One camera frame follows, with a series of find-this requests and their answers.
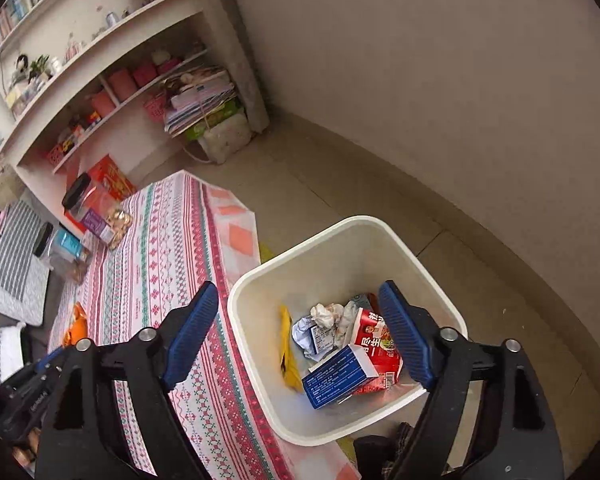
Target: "blue medicine box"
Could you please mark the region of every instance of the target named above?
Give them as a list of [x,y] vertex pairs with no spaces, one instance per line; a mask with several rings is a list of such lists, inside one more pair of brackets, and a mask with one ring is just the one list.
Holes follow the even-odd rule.
[[314,407],[323,407],[348,394],[378,372],[362,346],[347,345],[302,379],[302,386]]

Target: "floor tile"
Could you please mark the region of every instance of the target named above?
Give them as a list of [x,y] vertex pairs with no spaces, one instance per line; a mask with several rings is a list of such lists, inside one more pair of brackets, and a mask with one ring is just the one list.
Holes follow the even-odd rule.
[[515,338],[525,348],[552,412],[558,413],[582,366],[538,314],[449,232],[438,236],[420,261],[460,311],[469,337],[499,345]]
[[255,213],[258,238],[276,254],[344,217],[274,160],[259,142],[252,141],[220,166],[200,164],[178,154],[148,178],[163,178],[180,169],[233,192]]
[[600,439],[600,396],[586,373],[580,376],[555,419],[568,476]]
[[[573,470],[600,437],[600,397],[575,356],[512,287],[449,232],[383,178],[361,148],[322,142],[319,127],[274,120],[270,130],[221,166],[199,164],[184,153],[147,175],[143,185],[186,169],[233,191],[254,213],[258,236],[273,253],[355,214],[385,220],[427,267],[467,323],[469,336],[500,344],[518,339],[541,381]],[[473,432],[480,386],[472,384],[449,457],[461,465]],[[392,434],[400,422],[415,425],[426,396],[353,434]]]
[[314,124],[274,120],[256,142],[339,214],[368,214],[384,220],[413,253],[441,231],[395,183],[372,170],[367,162],[373,155],[363,152],[368,154],[365,158],[357,151],[334,147],[320,138],[320,128]]

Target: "pink basket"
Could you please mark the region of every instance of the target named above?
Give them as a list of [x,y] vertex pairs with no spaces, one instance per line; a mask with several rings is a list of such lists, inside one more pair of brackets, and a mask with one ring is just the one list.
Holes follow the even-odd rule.
[[62,146],[60,146],[60,144],[56,144],[54,148],[46,154],[46,160],[48,160],[49,164],[52,166],[60,164],[63,157],[64,152],[62,151]]
[[144,109],[149,114],[150,119],[154,123],[161,123],[164,115],[164,109],[167,105],[167,94],[164,92],[149,99],[144,103]]

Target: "red snack package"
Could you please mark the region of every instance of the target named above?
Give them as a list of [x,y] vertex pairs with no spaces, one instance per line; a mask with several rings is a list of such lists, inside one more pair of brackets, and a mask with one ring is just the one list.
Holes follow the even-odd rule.
[[402,370],[402,357],[382,316],[361,308],[353,324],[351,342],[365,349],[378,372],[378,377],[360,386],[353,394],[380,392],[393,386]]

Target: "trash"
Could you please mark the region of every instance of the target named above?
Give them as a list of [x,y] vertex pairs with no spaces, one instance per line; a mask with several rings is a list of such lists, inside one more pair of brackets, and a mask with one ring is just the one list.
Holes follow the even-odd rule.
[[289,348],[289,333],[291,332],[291,316],[286,306],[280,306],[280,317],[282,319],[282,327],[280,328],[280,370],[285,378],[285,384],[302,391],[302,380],[300,372],[296,366],[296,360]]
[[377,376],[365,349],[347,345],[314,368],[302,379],[302,385],[316,410]]
[[342,348],[351,341],[353,322],[356,320],[358,310],[359,307],[353,299],[344,306],[342,317],[340,318],[336,332],[333,335],[333,343],[336,348]]
[[327,306],[318,303],[311,308],[311,319],[313,319],[318,326],[331,328],[340,321],[343,311],[344,307],[339,303],[331,303]]
[[301,317],[291,327],[291,337],[304,350],[304,357],[320,361],[333,348],[333,328],[319,326],[311,316]]
[[351,344],[365,348],[378,372],[377,379],[359,387],[354,394],[366,394],[389,389],[396,383],[400,375],[402,358],[394,346],[394,340],[389,334],[384,319],[370,310],[361,308],[358,310],[352,332]]
[[351,302],[359,308],[366,308],[367,310],[373,310],[373,307],[371,306],[371,302],[369,301],[368,296],[371,296],[371,294],[356,294],[353,298],[351,298]]

